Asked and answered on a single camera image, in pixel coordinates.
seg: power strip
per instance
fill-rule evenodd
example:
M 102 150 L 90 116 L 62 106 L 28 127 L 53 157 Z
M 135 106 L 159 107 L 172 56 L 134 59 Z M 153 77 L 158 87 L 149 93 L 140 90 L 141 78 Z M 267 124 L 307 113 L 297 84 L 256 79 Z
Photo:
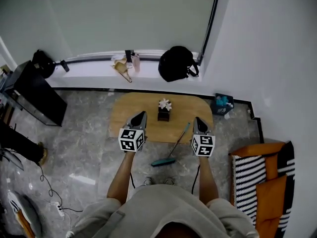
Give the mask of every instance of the power strip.
M 58 211 L 58 214 L 59 214 L 61 217 L 64 217 L 64 216 L 65 216 L 64 212 L 59 209 L 59 203 L 58 203 L 58 202 L 55 202 L 54 205 L 55 205 L 55 207 L 56 207 L 56 209 L 57 209 L 57 211 Z

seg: trash can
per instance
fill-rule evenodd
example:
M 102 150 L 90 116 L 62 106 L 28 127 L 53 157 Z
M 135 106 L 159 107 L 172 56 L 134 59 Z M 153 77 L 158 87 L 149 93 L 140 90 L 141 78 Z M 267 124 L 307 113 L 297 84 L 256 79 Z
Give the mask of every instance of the trash can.
M 224 105 L 224 106 L 220 106 L 216 104 L 216 100 L 217 97 L 227 97 L 228 99 L 228 103 L 231 103 L 232 106 L 228 106 L 228 105 Z M 226 113 L 228 113 L 230 110 L 232 110 L 234 108 L 234 104 L 233 104 L 233 97 L 230 95 L 225 95 L 225 94 L 220 94 L 220 93 L 216 93 L 215 97 L 214 97 L 214 101 L 211 103 L 211 111 L 214 115 L 220 115 L 220 116 L 224 116 Z

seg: black baseboard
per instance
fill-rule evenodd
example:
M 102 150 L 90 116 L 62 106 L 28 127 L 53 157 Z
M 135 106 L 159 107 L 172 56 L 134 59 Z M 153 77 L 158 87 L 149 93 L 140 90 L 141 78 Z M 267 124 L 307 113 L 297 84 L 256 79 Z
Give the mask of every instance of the black baseboard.
M 99 91 L 99 92 L 108 92 L 110 88 L 69 88 L 69 87 L 53 87 L 54 90 L 72 90 L 72 91 Z M 174 92 L 162 92 L 162 91 L 147 91 L 147 90 L 130 90 L 130 89 L 113 89 L 114 92 L 119 93 L 130 93 L 130 92 L 137 92 L 137 93 L 162 93 L 162 94 L 176 94 L 176 95 L 190 95 L 190 96 L 196 96 L 202 99 L 206 100 L 214 100 L 214 96 L 211 95 L 199 95 L 199 94 L 187 94 L 187 93 L 174 93 Z M 250 101 L 243 101 L 243 100 L 236 100 L 233 99 L 234 103 L 239 104 L 245 104 L 248 106 L 250 110 L 250 119 L 256 120 L 258 123 L 258 129 L 259 129 L 259 137 L 260 137 L 260 143 L 264 143 L 263 138 L 263 131 L 262 131 L 262 124 L 261 124 L 261 118 L 255 117 L 253 112 L 252 103 Z

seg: wooden table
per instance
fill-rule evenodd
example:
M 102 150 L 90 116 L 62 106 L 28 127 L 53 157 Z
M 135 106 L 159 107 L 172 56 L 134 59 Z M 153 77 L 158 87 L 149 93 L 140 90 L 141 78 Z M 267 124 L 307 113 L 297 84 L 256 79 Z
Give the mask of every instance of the wooden table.
M 158 121 L 159 101 L 163 98 L 172 103 L 169 121 Z M 146 136 L 148 141 L 175 143 L 190 122 L 180 143 L 189 143 L 193 136 L 195 117 L 204 119 L 213 127 L 211 109 L 206 101 L 189 95 L 127 93 L 117 100 L 110 118 L 110 136 L 118 137 L 119 130 L 127 119 L 137 112 L 146 111 L 148 115 Z

